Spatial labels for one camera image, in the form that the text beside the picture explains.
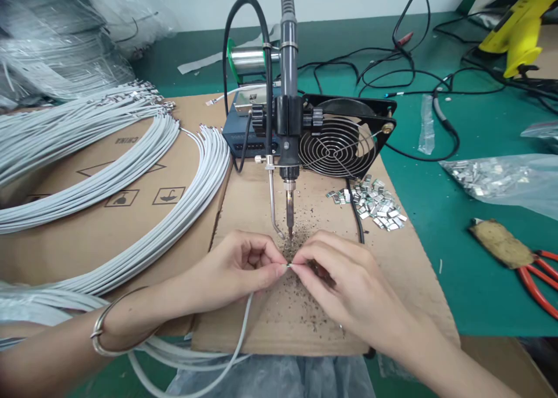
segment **red pliers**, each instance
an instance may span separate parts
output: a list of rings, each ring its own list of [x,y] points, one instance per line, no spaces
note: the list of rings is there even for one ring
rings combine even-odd
[[[542,296],[541,291],[539,290],[539,288],[536,287],[533,278],[529,274],[533,273],[558,291],[558,271],[554,270],[547,262],[542,259],[544,257],[546,259],[558,261],[558,254],[549,253],[544,250],[537,250],[534,252],[534,254],[536,255],[536,257],[534,257],[533,264],[527,264],[526,266],[519,267],[517,271],[519,272],[521,280],[523,281],[525,287],[527,288],[533,299],[535,299],[535,301],[546,312],[548,312],[550,315],[558,320],[558,311],[550,304],[550,302],[545,299],[544,296]],[[546,271],[546,273],[537,269],[534,264],[538,264],[540,267],[542,267],[543,270]]]

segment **black fan frame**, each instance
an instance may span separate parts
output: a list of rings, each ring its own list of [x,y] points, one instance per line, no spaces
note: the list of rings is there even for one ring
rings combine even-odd
[[[306,102],[305,112],[311,112],[313,107],[322,107],[324,114],[358,118],[359,121],[355,123],[360,126],[364,124],[368,125],[372,134],[380,131],[386,123],[392,123],[394,125],[394,130],[397,126],[397,121],[393,117],[390,117],[394,114],[395,109],[397,108],[397,102],[391,99],[350,98],[308,93],[304,94],[303,99]],[[389,134],[380,132],[376,135],[376,152],[374,158],[370,161],[370,165],[372,165],[378,154],[381,152],[381,149],[384,147],[386,141],[392,133],[393,131]],[[366,175],[367,171],[368,167],[356,175],[347,175],[344,177],[362,179]]]

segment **knob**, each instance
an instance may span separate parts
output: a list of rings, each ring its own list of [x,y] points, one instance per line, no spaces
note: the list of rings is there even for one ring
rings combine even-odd
[[[302,126],[306,131],[310,131],[313,137],[321,134],[324,124],[324,110],[321,107],[314,107],[312,112],[305,113],[302,117]]]
[[[266,136],[266,113],[263,105],[252,105],[252,128],[257,137]]]

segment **cooling fan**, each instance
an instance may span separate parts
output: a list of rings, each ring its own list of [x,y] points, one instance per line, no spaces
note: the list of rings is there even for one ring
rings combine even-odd
[[[305,111],[311,110],[314,121],[323,114],[323,122],[301,138],[303,167],[330,177],[362,179],[396,127],[396,102],[313,94],[304,99]]]

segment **hand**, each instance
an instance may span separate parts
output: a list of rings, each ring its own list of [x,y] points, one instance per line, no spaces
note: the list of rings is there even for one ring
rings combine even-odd
[[[305,263],[315,260],[334,281],[327,284]],[[318,231],[293,258],[291,269],[324,311],[381,353],[395,357],[416,319],[362,245]]]
[[[270,236],[233,231],[190,270],[164,282],[164,295],[188,295],[176,316],[207,312],[270,287],[286,271],[287,261]]]

